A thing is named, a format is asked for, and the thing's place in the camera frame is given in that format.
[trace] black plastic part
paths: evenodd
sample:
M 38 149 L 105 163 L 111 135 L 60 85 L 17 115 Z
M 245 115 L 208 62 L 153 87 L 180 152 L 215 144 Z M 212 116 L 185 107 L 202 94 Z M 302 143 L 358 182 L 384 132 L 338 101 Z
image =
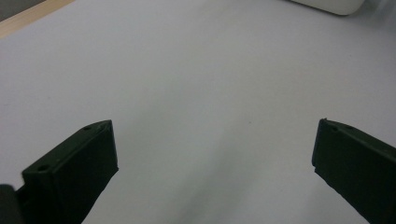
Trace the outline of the black plastic part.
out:
M 0 185 L 0 223 L 24 224 L 17 195 L 10 185 Z
M 22 172 L 25 224 L 80 224 L 118 170 L 111 120 L 80 129 Z
M 312 164 L 370 223 L 396 223 L 396 148 L 351 126 L 322 119 Z

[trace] screw hole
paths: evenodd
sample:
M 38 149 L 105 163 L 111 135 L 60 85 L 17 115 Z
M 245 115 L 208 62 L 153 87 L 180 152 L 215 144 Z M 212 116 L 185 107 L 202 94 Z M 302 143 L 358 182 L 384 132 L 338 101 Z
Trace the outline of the screw hole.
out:
M 45 172 L 45 171 L 47 171 L 49 168 L 50 168 L 49 165 L 41 165 L 41 166 L 39 166 L 39 167 L 37 168 L 37 171 L 38 171 L 38 172 Z

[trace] wooden edge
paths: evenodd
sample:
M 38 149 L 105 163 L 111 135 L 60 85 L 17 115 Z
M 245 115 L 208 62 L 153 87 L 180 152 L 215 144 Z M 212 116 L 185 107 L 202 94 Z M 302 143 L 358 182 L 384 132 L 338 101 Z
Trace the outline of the wooden edge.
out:
M 24 10 L 17 15 L 0 22 L 0 38 L 20 30 L 22 27 L 37 21 L 51 12 L 64 7 L 75 0 L 47 0 Z

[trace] white object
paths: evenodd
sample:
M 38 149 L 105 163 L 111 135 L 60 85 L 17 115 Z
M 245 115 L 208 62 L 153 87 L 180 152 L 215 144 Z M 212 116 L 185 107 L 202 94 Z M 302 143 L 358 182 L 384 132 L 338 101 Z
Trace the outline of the white object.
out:
M 292 0 L 310 7 L 316 7 L 337 15 L 350 15 L 357 11 L 364 0 Z

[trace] white table surface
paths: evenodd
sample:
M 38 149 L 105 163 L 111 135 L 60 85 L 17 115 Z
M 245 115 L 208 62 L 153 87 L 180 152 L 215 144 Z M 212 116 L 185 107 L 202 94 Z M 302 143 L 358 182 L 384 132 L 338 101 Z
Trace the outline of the white table surface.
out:
M 395 1 L 77 0 L 0 40 L 0 179 L 112 119 L 84 224 L 367 223 L 314 173 L 318 121 L 396 146 Z

